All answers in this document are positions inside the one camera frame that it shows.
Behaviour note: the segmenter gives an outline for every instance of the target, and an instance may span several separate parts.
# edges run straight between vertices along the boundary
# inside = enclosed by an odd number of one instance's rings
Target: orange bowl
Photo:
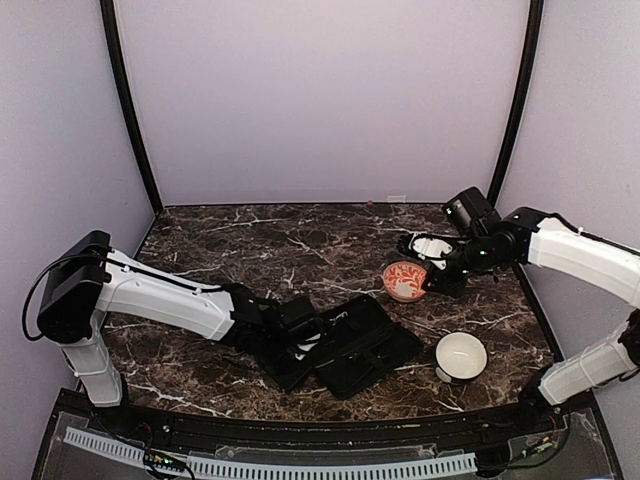
[[[394,300],[402,303],[417,302],[427,292],[422,284],[427,271],[411,262],[396,262],[389,265],[382,274],[384,288]]]

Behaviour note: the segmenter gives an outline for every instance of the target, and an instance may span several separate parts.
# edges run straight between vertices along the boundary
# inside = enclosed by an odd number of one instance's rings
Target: dark marble surface
[[[361,293],[430,345],[464,331],[486,345],[489,364],[474,383],[442,383],[426,354],[355,397],[335,399],[314,377],[281,393],[254,360],[191,332],[111,315],[104,327],[134,403],[171,411],[252,420],[363,421],[462,412],[516,401],[551,353],[513,273],[472,279],[451,299],[430,293],[400,304],[381,274],[406,260],[404,232],[454,233],[435,205],[265,205],[179,207],[164,212],[139,260],[210,284],[240,282],[286,301],[307,294],[319,310]]]

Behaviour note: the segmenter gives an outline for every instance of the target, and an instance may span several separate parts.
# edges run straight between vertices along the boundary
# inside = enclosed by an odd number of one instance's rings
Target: wall outlet
[[[389,195],[387,197],[387,203],[407,203],[406,195]]]

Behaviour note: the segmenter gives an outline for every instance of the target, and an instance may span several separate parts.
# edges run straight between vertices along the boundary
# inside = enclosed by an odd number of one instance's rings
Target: white wall
[[[74,383],[59,348],[23,339],[27,289],[92,229],[133,252],[153,216],[97,1],[0,3],[0,111],[0,477],[30,478],[58,390]]]
[[[167,204],[485,190],[529,2],[118,2]]]
[[[559,211],[587,231],[640,248],[640,3],[547,2],[503,214]],[[626,319],[611,295],[527,270],[566,355]],[[640,479],[640,378],[597,394],[628,479]]]

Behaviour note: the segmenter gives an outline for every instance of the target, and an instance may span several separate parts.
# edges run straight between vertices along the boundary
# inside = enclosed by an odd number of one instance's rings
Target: gray wall
[[[529,2],[120,1],[168,204],[487,188]]]
[[[97,1],[0,3],[0,111],[0,477],[30,478],[74,382],[57,347],[23,339],[27,289],[89,230],[133,252],[152,220]]]
[[[559,211],[640,248],[640,4],[547,2],[531,91],[499,201]],[[629,314],[563,274],[527,271],[566,355]],[[640,379],[597,393],[628,479],[640,479]]]

